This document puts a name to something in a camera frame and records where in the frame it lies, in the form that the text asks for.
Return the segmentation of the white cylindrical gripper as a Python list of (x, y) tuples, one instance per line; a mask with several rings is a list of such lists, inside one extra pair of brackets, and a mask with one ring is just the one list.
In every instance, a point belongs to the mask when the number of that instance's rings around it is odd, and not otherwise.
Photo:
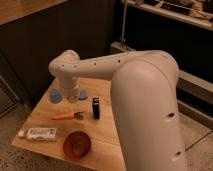
[(76, 103), (79, 97), (79, 81), (77, 78), (62, 78), (60, 90), (70, 103)]

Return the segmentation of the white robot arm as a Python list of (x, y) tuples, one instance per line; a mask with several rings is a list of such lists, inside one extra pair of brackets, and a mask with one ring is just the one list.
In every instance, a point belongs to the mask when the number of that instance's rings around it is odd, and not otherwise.
[(79, 77), (111, 82), (126, 171), (188, 171), (176, 96), (179, 68), (169, 53), (129, 51), (82, 60), (66, 50), (48, 69), (67, 97), (74, 95)]

